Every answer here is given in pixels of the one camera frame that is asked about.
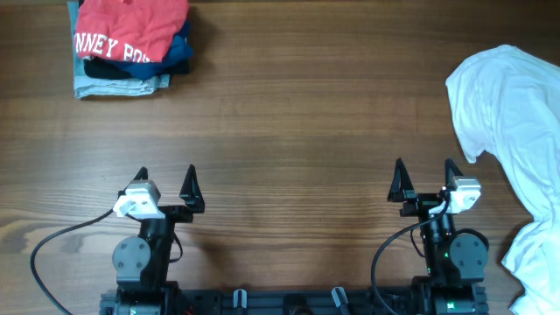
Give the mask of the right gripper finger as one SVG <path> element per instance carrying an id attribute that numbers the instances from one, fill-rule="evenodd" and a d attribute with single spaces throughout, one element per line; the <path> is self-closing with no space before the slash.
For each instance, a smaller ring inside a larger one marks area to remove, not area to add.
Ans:
<path id="1" fill-rule="evenodd" d="M 391 182 L 387 200 L 390 202 L 405 202 L 417 197 L 406 165 L 399 157 L 395 161 L 394 177 Z"/>
<path id="2" fill-rule="evenodd" d="M 444 161 L 444 179 L 445 185 L 450 186 L 455 176 L 462 176 L 463 172 L 457 167 L 452 158 Z"/>

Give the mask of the white t-shirt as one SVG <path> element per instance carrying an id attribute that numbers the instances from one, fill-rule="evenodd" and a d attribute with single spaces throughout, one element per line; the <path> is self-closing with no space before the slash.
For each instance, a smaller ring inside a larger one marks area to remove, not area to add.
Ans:
<path id="1" fill-rule="evenodd" d="M 501 260 L 524 287 L 514 314 L 559 312 L 559 68 L 514 46 L 465 59 L 446 79 L 465 158 L 500 162 L 533 220 Z"/>

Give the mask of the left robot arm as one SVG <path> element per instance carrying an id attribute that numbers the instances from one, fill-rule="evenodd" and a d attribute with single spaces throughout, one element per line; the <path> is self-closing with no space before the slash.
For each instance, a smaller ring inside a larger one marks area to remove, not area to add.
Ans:
<path id="1" fill-rule="evenodd" d="M 175 281 L 167 279 L 172 245 L 179 223 L 191 223 L 205 212 L 196 169 L 190 165 L 179 191 L 181 205 L 160 206 L 161 193 L 143 167 L 118 193 L 113 211 L 140 223 L 139 233 L 120 241 L 112 263 L 116 270 L 115 295 L 100 302 L 100 314 L 193 314 L 194 310 Z"/>

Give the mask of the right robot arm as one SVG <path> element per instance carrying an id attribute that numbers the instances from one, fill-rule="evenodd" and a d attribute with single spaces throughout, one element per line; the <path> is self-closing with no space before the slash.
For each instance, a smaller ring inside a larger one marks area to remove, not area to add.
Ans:
<path id="1" fill-rule="evenodd" d="M 471 209 L 481 196 L 481 184 L 464 175 L 449 158 L 444 162 L 444 186 L 439 192 L 416 192 L 404 162 L 395 161 L 388 201 L 401 203 L 402 217 L 416 217 L 422 237 L 420 252 L 427 275 L 415 276 L 400 302 L 398 314 L 483 314 L 488 312 L 484 280 L 489 242 L 471 228 L 457 229 L 454 216 Z"/>

